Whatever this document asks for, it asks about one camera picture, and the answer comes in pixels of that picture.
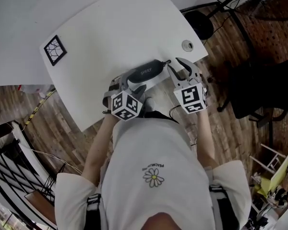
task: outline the fan base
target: fan base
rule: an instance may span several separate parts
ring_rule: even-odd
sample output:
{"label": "fan base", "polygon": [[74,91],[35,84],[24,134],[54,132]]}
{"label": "fan base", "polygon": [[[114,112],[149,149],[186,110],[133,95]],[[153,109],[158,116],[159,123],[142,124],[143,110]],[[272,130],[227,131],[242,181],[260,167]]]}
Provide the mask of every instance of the fan base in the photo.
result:
{"label": "fan base", "polygon": [[206,40],[212,36],[213,25],[206,15],[198,11],[191,11],[186,13],[184,17],[201,40]]}

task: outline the yellow tape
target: yellow tape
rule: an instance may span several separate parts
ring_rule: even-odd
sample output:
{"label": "yellow tape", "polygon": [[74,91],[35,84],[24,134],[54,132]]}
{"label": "yellow tape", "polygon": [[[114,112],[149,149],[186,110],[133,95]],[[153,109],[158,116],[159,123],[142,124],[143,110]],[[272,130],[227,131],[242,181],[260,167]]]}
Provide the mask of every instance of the yellow tape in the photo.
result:
{"label": "yellow tape", "polygon": [[27,126],[31,119],[34,117],[35,113],[39,110],[39,108],[41,107],[41,105],[57,90],[54,90],[54,91],[50,91],[46,94],[46,97],[42,100],[39,101],[39,104],[36,106],[36,108],[34,108],[34,111],[33,113],[30,115],[30,117],[28,118],[28,121],[25,123],[25,126]]}

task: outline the white table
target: white table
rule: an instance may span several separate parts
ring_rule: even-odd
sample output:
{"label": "white table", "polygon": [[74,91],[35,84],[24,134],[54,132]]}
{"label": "white table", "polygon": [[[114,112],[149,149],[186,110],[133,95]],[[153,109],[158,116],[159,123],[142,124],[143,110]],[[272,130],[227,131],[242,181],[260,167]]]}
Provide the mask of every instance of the white table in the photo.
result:
{"label": "white table", "polygon": [[[58,35],[67,54],[52,66],[45,45]],[[190,40],[194,50],[182,49]],[[81,131],[103,117],[111,80],[153,59],[192,62],[207,55],[203,44],[170,0],[99,0],[57,29],[40,47],[58,93]],[[147,89],[168,77],[164,70]]]}

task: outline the backpack strap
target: backpack strap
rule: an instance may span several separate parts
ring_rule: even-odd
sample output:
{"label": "backpack strap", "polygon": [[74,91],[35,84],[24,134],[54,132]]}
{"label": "backpack strap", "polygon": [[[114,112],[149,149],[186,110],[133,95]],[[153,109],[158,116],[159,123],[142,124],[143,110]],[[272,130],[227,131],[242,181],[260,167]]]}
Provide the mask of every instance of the backpack strap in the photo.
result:
{"label": "backpack strap", "polygon": [[101,194],[94,194],[87,199],[84,230],[108,230],[106,212]]}
{"label": "backpack strap", "polygon": [[240,224],[232,208],[227,191],[213,183],[212,169],[206,170],[209,179],[209,191],[212,200],[216,230],[239,230]]}

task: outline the bracelet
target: bracelet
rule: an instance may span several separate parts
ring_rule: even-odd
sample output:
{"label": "bracelet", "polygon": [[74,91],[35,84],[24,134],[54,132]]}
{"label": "bracelet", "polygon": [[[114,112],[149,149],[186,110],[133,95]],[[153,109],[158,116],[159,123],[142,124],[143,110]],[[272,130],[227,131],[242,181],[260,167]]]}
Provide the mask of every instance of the bracelet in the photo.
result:
{"label": "bracelet", "polygon": [[103,113],[103,114],[111,114],[111,110],[108,109],[108,110],[106,110],[106,111],[103,111],[102,113]]}

